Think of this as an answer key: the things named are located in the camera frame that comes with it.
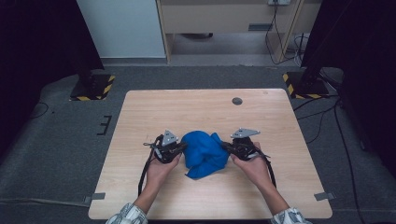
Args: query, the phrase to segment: white wall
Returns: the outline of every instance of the white wall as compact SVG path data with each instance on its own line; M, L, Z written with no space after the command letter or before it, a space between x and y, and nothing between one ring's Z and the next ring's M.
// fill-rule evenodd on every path
M101 58L165 58L155 0L78 0Z

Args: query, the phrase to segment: black tripod base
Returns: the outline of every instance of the black tripod base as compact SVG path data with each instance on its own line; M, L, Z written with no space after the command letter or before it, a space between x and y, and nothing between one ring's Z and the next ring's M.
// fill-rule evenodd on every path
M78 81L72 93L70 94L71 101L89 101L89 100L104 100L110 91L111 85L115 76L111 75L92 75L94 82L90 87Z
M283 75L283 80L288 87L288 92L291 98L313 99L329 96L329 91L322 80L315 80L313 85L305 89L301 87L302 77L303 73L299 72L287 72Z

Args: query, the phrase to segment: crumpled blue fabric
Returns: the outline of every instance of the crumpled blue fabric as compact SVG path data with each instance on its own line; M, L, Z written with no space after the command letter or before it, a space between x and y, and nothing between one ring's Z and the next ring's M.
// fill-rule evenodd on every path
M227 164L229 153L221 147L221 140L216 133L202 131L186 133L181 142L187 143L184 150L189 178L197 179L221 170Z

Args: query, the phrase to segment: plaid sleeve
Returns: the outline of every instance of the plaid sleeve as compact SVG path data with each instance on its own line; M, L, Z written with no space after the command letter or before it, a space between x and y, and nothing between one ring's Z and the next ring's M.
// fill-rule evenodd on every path
M148 224L146 214L132 203L125 204L120 212L111 217L106 224Z
M305 220L303 215L297 208L289 208L283 212L274 215L271 218L272 224L312 224L312 222Z

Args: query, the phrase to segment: person's right hand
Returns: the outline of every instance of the person's right hand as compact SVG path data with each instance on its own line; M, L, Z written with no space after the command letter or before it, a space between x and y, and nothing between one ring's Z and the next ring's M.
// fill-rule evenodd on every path
M254 146L260 148L259 143L254 143ZM255 157L249 161L241 161L234 154L231 154L231 159L236 166L241 168L248 179L257 187L266 186L271 183L271 178L268 174L268 167L262 157Z

